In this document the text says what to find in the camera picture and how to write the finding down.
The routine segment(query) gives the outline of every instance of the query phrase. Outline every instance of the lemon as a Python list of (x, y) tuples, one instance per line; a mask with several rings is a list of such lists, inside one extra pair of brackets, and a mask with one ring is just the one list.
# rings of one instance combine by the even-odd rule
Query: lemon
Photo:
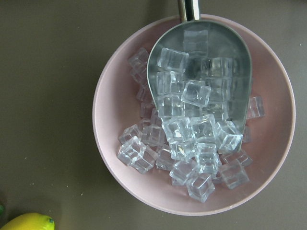
[(54, 230), (54, 220), (39, 213), (26, 213), (12, 219), (0, 230)]

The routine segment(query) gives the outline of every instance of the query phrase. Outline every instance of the brown surface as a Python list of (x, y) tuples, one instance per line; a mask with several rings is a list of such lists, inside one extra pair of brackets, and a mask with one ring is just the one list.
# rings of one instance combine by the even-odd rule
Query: brown surface
[(202, 2), (203, 13), (231, 19), (259, 35), (290, 77), (295, 137), (273, 181), (231, 211), (182, 217), (132, 197), (101, 160), (92, 129), (99, 75), (132, 33), (177, 14), (176, 1), (1, 1), (0, 199), (7, 208), (1, 226), (36, 211), (51, 215), (58, 230), (305, 228), (307, 3)]

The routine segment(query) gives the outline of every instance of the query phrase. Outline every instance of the pile of ice cubes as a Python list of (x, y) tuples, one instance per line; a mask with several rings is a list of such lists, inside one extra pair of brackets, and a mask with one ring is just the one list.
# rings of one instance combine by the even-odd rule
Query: pile of ice cubes
[[(240, 133), (228, 115), (235, 60), (207, 57), (207, 28), (186, 30), (183, 47), (184, 51), (162, 48), (157, 65), (163, 70), (156, 77), (158, 110), (147, 83), (148, 52), (141, 47), (129, 58), (130, 74), (140, 85), (136, 98), (141, 120), (118, 138), (118, 158), (140, 173), (154, 166), (169, 171), (172, 185), (185, 185), (192, 198), (205, 202), (214, 184), (234, 189), (249, 181), (244, 167), (252, 159), (238, 145), (251, 142), (250, 129), (246, 126)], [(247, 119), (261, 116), (261, 97), (250, 97)]]

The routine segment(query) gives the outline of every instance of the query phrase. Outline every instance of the yellow lemon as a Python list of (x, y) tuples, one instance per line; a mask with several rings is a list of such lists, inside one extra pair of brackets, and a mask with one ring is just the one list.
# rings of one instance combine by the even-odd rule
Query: yellow lemon
[(12, 219), (0, 230), (54, 230), (54, 220), (39, 213), (26, 213)]

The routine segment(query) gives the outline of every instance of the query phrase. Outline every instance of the metal scoop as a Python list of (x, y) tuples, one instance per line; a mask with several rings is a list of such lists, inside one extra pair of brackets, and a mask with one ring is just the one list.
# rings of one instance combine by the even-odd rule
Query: metal scoop
[(233, 29), (221, 23), (200, 18), (198, 0), (178, 0), (181, 24), (164, 33), (153, 46), (147, 65), (147, 78), (155, 104), (157, 102), (157, 65), (163, 47), (183, 51), (185, 29), (200, 25), (209, 30), (208, 57), (228, 57), (236, 60), (237, 76), (231, 82), (231, 99), (228, 101), (229, 118), (243, 133), (246, 121), (248, 99), (251, 92), (252, 64), (247, 45)]

